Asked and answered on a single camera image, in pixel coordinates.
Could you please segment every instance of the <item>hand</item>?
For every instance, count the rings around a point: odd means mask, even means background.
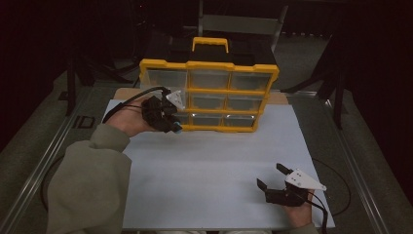
[[[142,109],[135,107],[141,106],[144,100],[145,98],[141,98],[130,102],[128,106],[123,107],[110,117],[106,121],[106,124],[119,129],[128,135],[128,137],[134,137],[137,134],[147,131],[155,131],[143,120]]]
[[[314,190],[310,190],[308,194],[308,200],[313,199]],[[282,206],[286,214],[289,217],[289,221],[294,228],[302,227],[313,222],[312,218],[312,205],[304,203],[300,207],[286,207]]]

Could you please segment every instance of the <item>person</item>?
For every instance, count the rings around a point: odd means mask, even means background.
[[[131,171],[131,159],[122,152],[130,137],[146,131],[155,130],[142,119],[140,109],[126,106],[98,125],[90,140],[67,147],[48,189],[47,233],[122,232]],[[293,227],[289,233],[318,233],[311,205],[283,209]]]

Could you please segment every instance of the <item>dark background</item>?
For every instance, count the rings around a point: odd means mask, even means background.
[[[20,0],[0,3],[2,150],[66,69],[70,48],[101,64],[139,62],[158,30],[175,37],[197,25],[198,1]],[[413,92],[411,5],[408,1],[205,1],[205,12],[277,16],[284,2],[287,36],[330,39],[318,70],[346,64],[346,88],[412,202]]]

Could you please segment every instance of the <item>yellow handle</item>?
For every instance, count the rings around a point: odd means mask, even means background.
[[[197,44],[225,46],[225,51],[228,53],[228,41],[225,38],[194,37],[194,41],[192,42],[192,52],[195,51],[195,45]]]

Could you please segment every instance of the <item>tool box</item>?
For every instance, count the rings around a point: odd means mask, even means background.
[[[140,62],[142,90],[180,90],[184,131],[254,132],[279,74],[262,40],[157,36]]]

